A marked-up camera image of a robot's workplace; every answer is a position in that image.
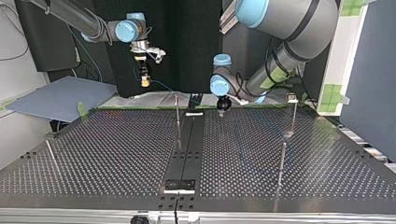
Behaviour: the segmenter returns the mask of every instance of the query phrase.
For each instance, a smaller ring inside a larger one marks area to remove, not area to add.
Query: metal rod
[[[50,8],[48,8],[44,0],[30,0],[30,2],[78,29],[85,35],[95,36],[99,33],[97,19],[87,10],[79,8],[71,0],[52,0],[50,1]]]
[[[50,146],[50,140],[46,140],[47,147],[49,148],[49,154],[53,160],[56,160],[55,155],[53,154],[52,147]]]
[[[178,96],[175,93],[175,106],[176,106],[176,114],[177,114],[177,127],[180,129],[180,115],[178,114]]]
[[[285,156],[286,156],[286,147],[287,144],[282,144],[281,154],[280,154],[280,166],[279,166],[279,177],[277,179],[277,185],[282,187],[282,175],[283,175],[283,166],[285,164]]]
[[[293,124],[294,124],[294,121],[296,120],[297,104],[298,104],[298,101],[296,103],[294,103]]]

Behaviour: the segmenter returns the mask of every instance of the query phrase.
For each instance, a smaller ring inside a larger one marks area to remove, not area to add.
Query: black perforated surface
[[[292,108],[233,110],[224,118],[206,111],[203,138],[200,209],[265,211],[273,203],[304,202],[277,209],[315,204],[319,211],[337,211],[333,203],[396,204],[391,171],[309,110],[299,108],[294,125]],[[279,188],[282,143],[288,147]]]
[[[56,161],[46,148],[25,156],[1,180],[0,198],[155,198],[176,140],[175,111],[96,112],[50,142]]]
[[[311,110],[107,110],[0,172],[0,207],[395,214],[396,178]],[[278,183],[281,145],[287,143]],[[168,178],[195,194],[163,194]]]

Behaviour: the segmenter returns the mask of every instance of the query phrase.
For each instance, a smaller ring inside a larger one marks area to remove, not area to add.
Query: green tape
[[[335,112],[341,103],[342,85],[326,84],[320,101],[319,112]]]
[[[361,14],[361,8],[363,7],[364,3],[364,0],[345,0],[343,4],[343,9],[341,11],[341,16],[359,16]]]
[[[286,79],[288,79],[288,74],[282,71],[279,67],[277,67],[272,73],[271,73],[271,78],[275,82],[283,82]],[[271,89],[275,83],[271,81],[271,79],[268,77],[267,79],[264,80],[264,82],[260,85],[260,88],[269,90]]]
[[[78,113],[81,117],[88,115],[88,111],[85,110],[84,104],[82,102],[78,102]]]
[[[0,112],[1,112],[1,111],[4,111],[4,110],[7,110],[6,107],[7,107],[8,105],[12,104],[14,101],[15,101],[15,99],[12,99],[12,100],[5,100],[4,102],[2,102],[2,103],[0,104]]]

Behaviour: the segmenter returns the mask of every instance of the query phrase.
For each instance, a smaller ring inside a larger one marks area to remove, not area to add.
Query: metal bar
[[[282,144],[282,150],[280,154],[280,166],[279,166],[279,178],[277,179],[277,186],[282,187],[282,175],[283,175],[283,166],[285,164],[285,155],[286,155],[286,143]]]
[[[51,147],[51,145],[50,145],[50,140],[46,140],[46,144],[47,144],[47,147],[48,147],[48,149],[49,149],[50,157],[51,157],[53,160],[55,160],[56,158],[55,158],[55,155],[53,154],[52,147]]]
[[[52,0],[50,8],[48,8],[44,0],[30,1],[85,35],[95,36],[99,33],[99,23],[96,18],[70,0]]]

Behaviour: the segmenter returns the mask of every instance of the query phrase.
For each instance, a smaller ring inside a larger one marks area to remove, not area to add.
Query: black curtain
[[[152,78],[174,91],[209,92],[212,60],[221,52],[221,0],[94,0],[93,4],[106,21],[123,20],[129,12],[143,12],[147,25],[153,28],[151,46],[167,53],[161,64],[151,62]],[[128,44],[106,44],[106,50],[120,96],[166,90],[157,83],[140,87]]]

